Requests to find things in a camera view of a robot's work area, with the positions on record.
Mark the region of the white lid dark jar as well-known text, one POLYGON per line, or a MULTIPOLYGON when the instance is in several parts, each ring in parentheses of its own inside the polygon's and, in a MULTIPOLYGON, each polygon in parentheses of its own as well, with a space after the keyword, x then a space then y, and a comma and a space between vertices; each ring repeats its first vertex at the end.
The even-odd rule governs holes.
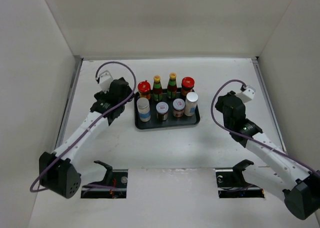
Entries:
POLYGON ((157 119, 159 121, 165 121, 168 118, 169 106, 166 102, 159 102, 156 105, 157 119))

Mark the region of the yellow cap sauce bottle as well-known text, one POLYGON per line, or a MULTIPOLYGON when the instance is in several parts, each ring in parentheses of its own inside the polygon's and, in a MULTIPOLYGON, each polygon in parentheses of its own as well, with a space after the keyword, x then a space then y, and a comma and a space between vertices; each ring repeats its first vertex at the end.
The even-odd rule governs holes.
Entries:
POLYGON ((154 76, 153 78, 153 89, 152 89, 152 97, 156 102, 161 102, 163 99, 163 89, 161 85, 161 78, 159 75, 154 76))
POLYGON ((169 81, 167 84, 167 98, 168 99, 175 99, 176 98, 176 93, 177 93, 177 81, 176 81, 176 73, 172 72, 169 75, 169 81))

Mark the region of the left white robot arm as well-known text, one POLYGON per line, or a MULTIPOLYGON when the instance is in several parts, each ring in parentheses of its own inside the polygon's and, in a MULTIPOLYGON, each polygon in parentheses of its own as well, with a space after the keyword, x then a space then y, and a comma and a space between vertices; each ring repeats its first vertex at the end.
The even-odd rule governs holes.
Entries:
POLYGON ((81 185, 97 183, 105 188, 112 183, 112 174, 107 172, 105 163, 94 161, 88 168, 81 168, 80 161, 95 138, 124 111, 133 92, 121 77, 109 82, 107 91, 98 92, 94 97, 96 102, 77 130, 52 153, 44 152, 39 158, 39 184, 67 199, 81 185))

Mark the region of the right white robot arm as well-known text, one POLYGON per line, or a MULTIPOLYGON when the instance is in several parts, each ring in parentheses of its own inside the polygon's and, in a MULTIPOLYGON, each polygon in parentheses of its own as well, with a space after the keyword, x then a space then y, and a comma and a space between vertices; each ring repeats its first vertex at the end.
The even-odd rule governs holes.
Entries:
POLYGON ((320 208, 320 173, 284 153, 246 117, 245 103, 253 96, 251 91, 230 91, 215 95, 211 103, 211 109, 222 114, 219 127, 267 165, 259 168, 253 161, 242 160, 233 166, 231 178, 238 186, 252 184, 268 191, 284 202, 293 216, 306 220, 320 208))

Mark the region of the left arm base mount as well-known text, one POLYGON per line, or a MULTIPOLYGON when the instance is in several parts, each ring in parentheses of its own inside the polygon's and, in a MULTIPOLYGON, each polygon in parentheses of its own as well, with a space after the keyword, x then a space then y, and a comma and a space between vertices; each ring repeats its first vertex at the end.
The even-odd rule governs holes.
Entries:
POLYGON ((114 170, 109 164, 96 160, 105 173, 100 181, 94 181, 81 189, 82 199, 126 199, 128 187, 128 170, 114 170))

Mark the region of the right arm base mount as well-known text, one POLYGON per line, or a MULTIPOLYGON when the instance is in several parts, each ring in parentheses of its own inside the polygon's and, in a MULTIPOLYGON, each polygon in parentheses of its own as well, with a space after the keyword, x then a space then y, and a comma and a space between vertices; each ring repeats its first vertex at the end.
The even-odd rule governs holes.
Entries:
POLYGON ((265 198, 263 189, 247 183, 243 176, 243 171, 254 163, 243 160, 232 168, 218 168, 215 170, 218 197, 220 199, 240 199, 240 198, 265 198))

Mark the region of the red lid chili jar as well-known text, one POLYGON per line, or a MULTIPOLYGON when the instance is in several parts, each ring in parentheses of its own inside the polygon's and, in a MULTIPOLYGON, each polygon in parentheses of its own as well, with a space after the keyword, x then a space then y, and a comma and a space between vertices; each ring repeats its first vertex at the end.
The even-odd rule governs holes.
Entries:
POLYGON ((191 77, 184 77, 181 81, 181 95, 186 97, 186 95, 191 92, 194 88, 195 81, 191 77))
POLYGON ((147 80, 140 82, 137 88, 140 98, 151 99, 151 85, 147 80))

